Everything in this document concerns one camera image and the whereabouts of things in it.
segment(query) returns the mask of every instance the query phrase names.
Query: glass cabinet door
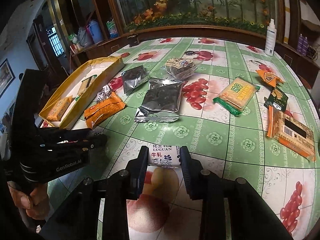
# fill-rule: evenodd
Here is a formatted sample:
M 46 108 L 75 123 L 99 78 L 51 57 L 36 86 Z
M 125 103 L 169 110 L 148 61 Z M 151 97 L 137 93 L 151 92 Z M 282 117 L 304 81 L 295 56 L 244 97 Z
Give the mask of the glass cabinet door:
M 169 25 L 219 25 L 266 34 L 275 0 L 117 0 L 128 31 Z

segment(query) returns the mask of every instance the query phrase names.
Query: green tablecloth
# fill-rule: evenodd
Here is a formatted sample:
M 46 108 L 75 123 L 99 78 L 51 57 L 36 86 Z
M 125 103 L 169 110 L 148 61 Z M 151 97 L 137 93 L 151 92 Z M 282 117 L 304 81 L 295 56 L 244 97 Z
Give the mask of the green tablecloth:
M 187 56 L 186 51 L 193 51 L 191 54 L 194 55 Z M 197 110 L 186 102 L 186 98 L 182 98 L 179 111 L 181 117 L 173 123 L 136 124 L 133 118 L 136 108 L 142 103 L 148 83 L 129 94 L 124 94 L 123 88 L 120 88 L 116 93 L 127 107 L 93 131 L 108 135 L 105 151 L 92 154 L 89 166 L 49 183 L 48 193 L 54 208 L 60 205 L 83 178 L 103 179 L 124 169 L 128 160 L 137 157 L 142 145 L 185 145 L 192 152 L 193 158 L 200 160 L 204 168 L 220 177 L 232 180 L 237 177 L 246 178 L 275 214 L 278 214 L 279 219 L 281 208 L 289 201 L 296 183 L 300 182 L 303 185 L 302 205 L 299 207 L 301 212 L 292 236 L 294 239 L 303 239 L 320 216 L 320 169 L 317 168 L 319 155 L 317 152 L 316 163 L 310 163 L 266 137 L 268 116 L 263 103 L 264 98 L 270 94 L 270 88 L 266 87 L 255 70 L 269 69 L 285 81 L 280 88 L 289 97 L 287 110 L 295 119 L 313 130 L 316 151 L 320 121 L 306 89 L 278 54 L 269 57 L 261 49 L 229 41 L 172 38 L 145 41 L 132 48 L 126 46 L 113 55 L 123 57 L 125 67 L 122 71 L 143 64 L 151 76 L 158 77 L 161 75 L 157 70 L 169 58 L 196 57 L 204 60 L 196 74 L 188 80 L 188 84 L 200 78 L 207 80 L 209 88 L 205 95 L 206 101 Z M 237 76 L 258 84 L 261 88 L 244 112 L 235 117 L 220 105 L 213 104 L 212 99 Z M 82 116 L 74 129 L 84 127 L 86 125 Z M 145 182 L 141 200 L 128 206 L 131 239 L 176 239 L 177 236 L 181 239 L 198 239 L 201 203 L 188 199 L 181 170 L 154 169 L 148 169 L 150 176 L 154 177 L 150 179 L 151 182 Z M 159 186 L 157 181 L 161 176 L 170 179 Z M 156 187 L 163 187 L 164 193 L 157 193 Z M 153 221 L 161 213 L 157 209 L 166 208 L 170 210 L 170 214 L 167 214 L 169 217 L 164 221 Z M 98 238 L 101 237 L 101 228 L 102 223 L 99 221 Z

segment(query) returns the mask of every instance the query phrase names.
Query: window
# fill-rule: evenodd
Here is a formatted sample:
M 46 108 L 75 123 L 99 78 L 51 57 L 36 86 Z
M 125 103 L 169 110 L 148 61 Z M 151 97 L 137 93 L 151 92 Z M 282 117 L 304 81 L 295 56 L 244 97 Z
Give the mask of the window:
M 64 51 L 59 41 L 56 29 L 54 27 L 52 27 L 51 29 L 47 29 L 47 34 L 56 56 L 58 57 L 63 54 Z

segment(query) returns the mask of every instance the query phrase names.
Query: finger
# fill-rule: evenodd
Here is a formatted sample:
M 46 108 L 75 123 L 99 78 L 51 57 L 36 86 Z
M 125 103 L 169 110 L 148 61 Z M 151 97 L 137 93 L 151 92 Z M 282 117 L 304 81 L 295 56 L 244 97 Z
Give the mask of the finger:
M 45 184 L 39 184 L 37 187 L 30 193 L 30 197 L 32 198 L 33 205 L 38 205 L 43 200 L 48 198 L 47 194 L 48 190 L 48 183 Z
M 33 208 L 26 210 L 29 217 L 36 220 L 43 220 L 50 211 L 49 198 L 47 197 L 41 201 L 38 205 L 33 206 Z
M 8 186 L 9 186 L 11 197 L 16 207 L 24 208 L 24 209 L 30 209 L 33 207 L 32 199 L 28 195 L 11 187 L 9 183 L 8 183 Z

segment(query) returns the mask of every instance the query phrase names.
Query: picture frame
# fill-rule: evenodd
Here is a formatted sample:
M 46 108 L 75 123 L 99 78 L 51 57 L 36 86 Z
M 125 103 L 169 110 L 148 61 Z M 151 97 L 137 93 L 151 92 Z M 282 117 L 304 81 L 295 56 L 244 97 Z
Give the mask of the picture frame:
M 14 73 L 10 67 L 8 59 L 6 59 L 0 65 L 0 98 L 14 79 Z

